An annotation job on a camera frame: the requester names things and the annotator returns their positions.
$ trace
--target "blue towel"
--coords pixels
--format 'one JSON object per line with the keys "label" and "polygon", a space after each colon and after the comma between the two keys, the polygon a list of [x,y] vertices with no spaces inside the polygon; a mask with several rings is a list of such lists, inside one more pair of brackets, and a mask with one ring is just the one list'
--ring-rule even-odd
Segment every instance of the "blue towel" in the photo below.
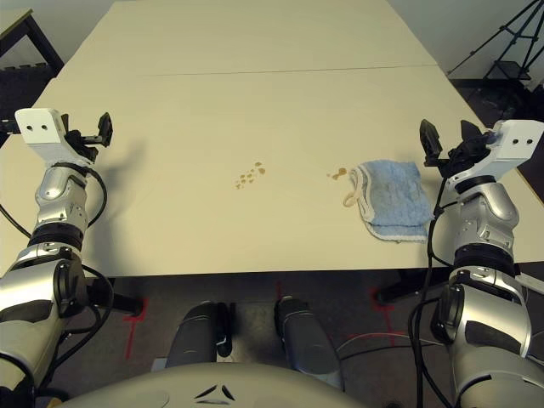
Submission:
{"label": "blue towel", "polygon": [[368,230],[387,241],[425,241],[433,214],[413,162],[376,160],[361,163],[350,172],[355,192],[344,200],[355,200]]}

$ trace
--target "wall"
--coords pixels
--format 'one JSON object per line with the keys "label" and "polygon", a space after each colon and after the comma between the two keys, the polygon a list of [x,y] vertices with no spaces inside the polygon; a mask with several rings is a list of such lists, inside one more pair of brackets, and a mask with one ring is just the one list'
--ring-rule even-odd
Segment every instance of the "wall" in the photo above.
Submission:
{"label": "wall", "polygon": [[[471,50],[476,49],[497,32],[499,26],[508,22],[529,4],[530,0],[388,0],[388,2],[440,67],[448,71],[468,56]],[[541,13],[528,26],[530,34],[535,30],[540,15]],[[520,27],[524,20],[522,17],[517,25],[512,25],[512,28]],[[512,36],[506,32],[499,34],[451,77],[482,77],[511,38]],[[529,44],[529,40],[518,40],[505,57],[521,64]],[[542,45],[544,41],[540,40],[535,48],[538,49]],[[533,77],[531,86],[535,86],[544,78],[544,54],[532,65],[530,75]]]}
{"label": "wall", "polygon": [[[32,16],[66,62],[112,3],[113,0],[0,0],[0,19],[3,9],[31,8]],[[0,59],[0,68],[37,62],[43,62],[43,58],[25,37]]]}

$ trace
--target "tripod leg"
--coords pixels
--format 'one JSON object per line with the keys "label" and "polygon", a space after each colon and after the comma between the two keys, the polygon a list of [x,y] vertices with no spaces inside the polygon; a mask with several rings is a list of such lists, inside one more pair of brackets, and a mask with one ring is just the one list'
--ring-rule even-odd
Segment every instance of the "tripod leg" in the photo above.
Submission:
{"label": "tripod leg", "polygon": [[493,34],[490,38],[488,38],[482,45],[480,45],[479,47],[477,47],[474,51],[471,51],[468,55],[467,58],[465,58],[463,61],[461,61],[459,64],[457,64],[455,67],[453,67],[451,70],[447,71],[446,72],[446,75],[450,75],[451,73],[453,73],[453,71],[455,71],[457,68],[459,68],[461,65],[463,65],[465,62],[467,62],[468,60],[470,60],[480,49],[482,49],[483,47],[485,47],[487,44],[489,44],[491,41],[493,41],[495,39],[496,36],[498,36],[499,34],[501,34],[503,31],[505,31],[507,29],[508,26],[510,26],[515,20],[517,20],[519,17],[521,17],[521,15],[523,15],[528,9],[530,9],[531,7],[533,7],[537,2],[539,2],[541,0],[533,0],[531,3],[527,4],[527,6],[525,6],[525,8],[523,10],[521,10],[519,13],[517,13],[516,15],[514,15],[512,17],[512,19],[510,21],[508,21],[505,25],[502,25],[499,30]]}
{"label": "tripod leg", "polygon": [[336,350],[307,303],[282,298],[275,305],[275,324],[293,370],[343,389]]}
{"label": "tripod leg", "polygon": [[508,50],[516,43],[516,41],[518,40],[518,38],[523,34],[525,28],[527,28],[527,26],[529,25],[529,23],[533,20],[533,18],[535,17],[536,13],[538,13],[538,10],[540,10],[542,8],[542,6],[544,6],[544,0],[539,0],[539,3],[536,5],[535,9],[531,12],[529,18],[523,23],[523,25],[519,28],[519,30],[517,30],[514,35],[513,35],[513,38],[512,38],[512,41],[508,44],[508,46],[506,47],[506,49],[502,52],[502,54],[499,56],[499,58],[497,58],[494,62],[493,62],[493,65],[491,66],[490,70],[487,71],[487,73],[484,75],[484,79],[487,79],[487,77],[490,75],[490,73],[495,69],[497,63],[502,60],[502,57],[504,57],[506,55],[506,53],[508,52]]}
{"label": "tripod leg", "polygon": [[544,22],[544,12],[541,15],[541,19],[538,21],[538,25],[536,26],[536,29],[535,29],[535,34],[533,34],[533,37],[530,40],[530,46],[529,46],[529,49],[527,50],[527,54],[525,55],[524,63],[521,65],[521,68],[519,68],[518,77],[521,77],[521,74],[523,74],[524,71],[529,70],[529,67],[526,66],[527,65],[527,60],[530,57],[530,53],[533,50],[533,47],[535,46],[535,43],[538,41],[538,33],[541,32],[543,22]]}

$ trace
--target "white table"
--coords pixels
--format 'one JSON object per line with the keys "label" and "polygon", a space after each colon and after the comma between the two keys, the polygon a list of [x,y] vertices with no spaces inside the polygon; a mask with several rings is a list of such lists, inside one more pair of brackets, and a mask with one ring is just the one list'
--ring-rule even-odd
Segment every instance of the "white table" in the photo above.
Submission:
{"label": "white table", "polygon": [[[421,165],[419,122],[433,122],[449,149],[461,119],[479,121],[385,2],[327,4],[114,4],[36,103],[69,112],[84,134],[104,111],[114,123],[97,160],[110,199],[85,262],[110,276],[426,264],[424,245],[370,235],[342,205],[347,176],[327,174],[414,161],[433,201],[439,174]],[[12,137],[0,169],[0,201],[30,229],[43,164]],[[256,181],[237,189],[252,169]],[[534,228],[544,208],[518,173],[503,182],[521,216],[516,260],[544,259]],[[88,194],[94,213],[100,192]],[[455,222],[448,213],[436,231],[445,259]],[[2,218],[0,232],[5,270],[26,239]]]}
{"label": "white table", "polygon": [[118,2],[60,77],[436,65],[384,0]]}
{"label": "white table", "polygon": [[[131,78],[57,79],[36,106],[69,111],[85,134],[111,114],[114,138],[97,160],[110,201],[83,249],[108,275],[422,267],[424,245],[372,237],[357,208],[342,205],[347,176],[326,175],[373,159],[414,161],[433,201],[439,174],[421,165],[419,122],[436,124],[445,149],[459,143],[460,119],[478,122],[434,66],[157,76],[137,87]],[[255,162],[266,174],[238,190]],[[18,137],[0,150],[0,163],[2,202],[30,228],[43,165]],[[516,260],[544,259],[535,228],[544,223],[541,203],[517,172],[502,181],[521,217]],[[446,259],[451,220],[441,219],[435,236]],[[11,259],[26,240],[1,222],[2,260]]]}

